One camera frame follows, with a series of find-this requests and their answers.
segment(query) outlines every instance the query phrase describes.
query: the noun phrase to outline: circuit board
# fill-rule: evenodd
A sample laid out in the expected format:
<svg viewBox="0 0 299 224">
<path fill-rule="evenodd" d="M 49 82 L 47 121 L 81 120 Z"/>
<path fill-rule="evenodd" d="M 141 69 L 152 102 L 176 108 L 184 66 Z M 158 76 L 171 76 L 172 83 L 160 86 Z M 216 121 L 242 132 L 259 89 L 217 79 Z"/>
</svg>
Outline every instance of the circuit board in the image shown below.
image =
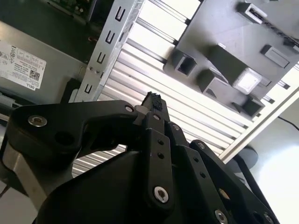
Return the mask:
<svg viewBox="0 0 299 224">
<path fill-rule="evenodd" d="M 49 0 L 49 3 L 56 3 L 70 14 L 75 14 L 86 19 L 90 9 L 90 1 L 91 0 Z"/>
</svg>

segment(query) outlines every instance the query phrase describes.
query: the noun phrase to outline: metal frame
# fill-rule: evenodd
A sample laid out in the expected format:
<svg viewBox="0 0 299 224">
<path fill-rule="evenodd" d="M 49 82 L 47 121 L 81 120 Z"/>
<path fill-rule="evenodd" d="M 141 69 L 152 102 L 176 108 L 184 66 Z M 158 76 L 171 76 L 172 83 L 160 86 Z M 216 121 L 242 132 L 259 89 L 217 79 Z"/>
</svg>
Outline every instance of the metal frame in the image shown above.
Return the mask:
<svg viewBox="0 0 299 224">
<path fill-rule="evenodd" d="M 144 0 L 115 0 L 89 61 L 75 102 L 95 101 L 103 90 Z"/>
</svg>

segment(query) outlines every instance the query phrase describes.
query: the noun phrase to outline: barcode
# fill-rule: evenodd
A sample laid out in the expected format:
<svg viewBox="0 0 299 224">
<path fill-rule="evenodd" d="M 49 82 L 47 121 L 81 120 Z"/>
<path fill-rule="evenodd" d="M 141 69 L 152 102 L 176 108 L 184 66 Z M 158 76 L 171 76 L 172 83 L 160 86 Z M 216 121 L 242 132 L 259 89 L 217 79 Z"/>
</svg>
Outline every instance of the barcode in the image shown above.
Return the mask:
<svg viewBox="0 0 299 224">
<path fill-rule="evenodd" d="M 32 78 L 32 79 L 34 79 L 36 81 L 39 81 L 39 73 L 37 73 L 36 71 L 31 70 L 29 78 Z"/>
</svg>

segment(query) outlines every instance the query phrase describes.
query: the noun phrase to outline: white wall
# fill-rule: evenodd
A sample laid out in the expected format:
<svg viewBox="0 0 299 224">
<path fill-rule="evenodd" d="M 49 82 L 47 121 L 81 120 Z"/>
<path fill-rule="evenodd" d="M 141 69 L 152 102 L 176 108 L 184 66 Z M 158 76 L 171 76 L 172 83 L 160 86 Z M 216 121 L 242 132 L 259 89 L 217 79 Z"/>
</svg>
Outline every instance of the white wall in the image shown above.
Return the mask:
<svg viewBox="0 0 299 224">
<path fill-rule="evenodd" d="M 281 117 L 299 126 L 299 100 Z M 266 199 L 281 224 L 295 221 L 299 208 L 299 132 L 276 119 L 250 145 L 259 154 L 251 169 Z"/>
</svg>

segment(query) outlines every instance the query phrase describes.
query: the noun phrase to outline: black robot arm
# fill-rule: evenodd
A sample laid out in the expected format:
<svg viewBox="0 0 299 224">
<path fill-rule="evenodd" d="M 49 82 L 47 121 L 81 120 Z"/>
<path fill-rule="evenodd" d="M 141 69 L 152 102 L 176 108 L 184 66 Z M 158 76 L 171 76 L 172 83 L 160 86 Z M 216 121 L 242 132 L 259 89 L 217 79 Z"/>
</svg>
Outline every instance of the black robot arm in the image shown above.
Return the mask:
<svg viewBox="0 0 299 224">
<path fill-rule="evenodd" d="M 73 178 L 73 161 L 119 144 L 126 152 Z M 16 109 L 0 150 L 1 178 L 27 194 L 36 224 L 278 224 L 202 141 L 188 143 L 165 101 Z"/>
</svg>

